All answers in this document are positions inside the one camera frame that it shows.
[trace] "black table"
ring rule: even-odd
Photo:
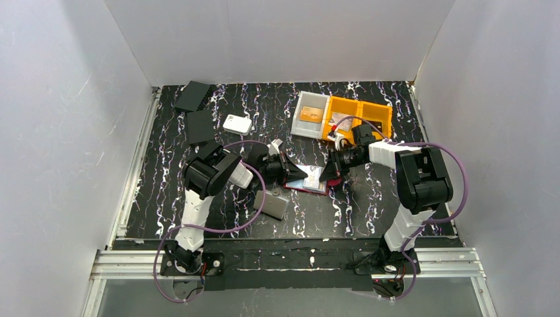
[[[126,238],[158,239],[164,230],[180,224],[184,206],[184,189],[180,181],[188,147],[185,116],[173,104],[184,86],[162,88],[160,103],[136,196],[127,225]],[[284,140],[283,150],[294,163],[324,166],[327,150],[333,143],[291,135],[293,113],[298,93],[309,91],[344,98],[364,100],[393,107],[393,135],[396,141],[423,141],[411,97],[405,82],[350,83],[266,83],[219,85],[206,109],[214,113],[216,140],[228,144],[241,139],[269,143]],[[247,137],[222,129],[228,114],[249,116],[254,128]],[[246,157],[250,145],[233,151]],[[356,167],[342,188],[327,196],[278,188],[291,200],[285,218],[277,221],[265,215],[241,232],[228,235],[206,233],[207,238],[379,238],[390,227],[399,201],[395,174],[384,166],[368,164]],[[230,184],[211,205],[207,227],[232,228],[254,214],[254,193]],[[435,218],[447,217],[441,208]],[[424,235],[453,236],[451,224],[431,226]]]

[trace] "orange storage bin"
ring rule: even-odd
[[[382,104],[373,104],[371,102],[361,102],[362,114],[360,117],[373,123],[387,137],[391,137],[392,126],[391,118],[393,116],[393,108],[383,106]],[[376,139],[382,139],[379,133],[373,133]]]
[[[329,100],[329,106],[327,108],[327,115],[325,117],[324,129],[323,129],[323,140],[330,141],[327,138],[327,134],[331,131],[332,125],[337,124],[336,122],[331,122],[333,112],[337,112],[339,114],[345,115],[353,115],[353,116],[360,116],[362,112],[361,102],[359,100],[351,100],[346,98],[334,97],[332,96]],[[352,128],[358,126],[361,123],[361,120],[352,119],[352,126],[348,131],[343,131],[338,129],[338,133],[344,135],[344,137],[352,144],[354,144],[354,137],[352,136]]]

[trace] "gold card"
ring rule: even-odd
[[[323,109],[304,106],[299,119],[301,121],[321,123],[323,121],[323,112]]]

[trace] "white panel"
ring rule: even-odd
[[[558,315],[559,56],[557,1],[457,0],[417,80],[430,141],[469,172],[458,229],[499,316]]]
[[[151,88],[102,0],[0,4],[0,316],[78,316]]]
[[[414,80],[453,0],[106,0],[152,85]]]

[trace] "black box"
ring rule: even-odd
[[[187,138],[189,145],[196,147],[214,140],[212,110],[201,110],[187,114]]]
[[[215,91],[215,85],[190,81],[183,89],[183,94],[181,94],[177,103],[175,103],[175,109],[187,113],[202,110]]]

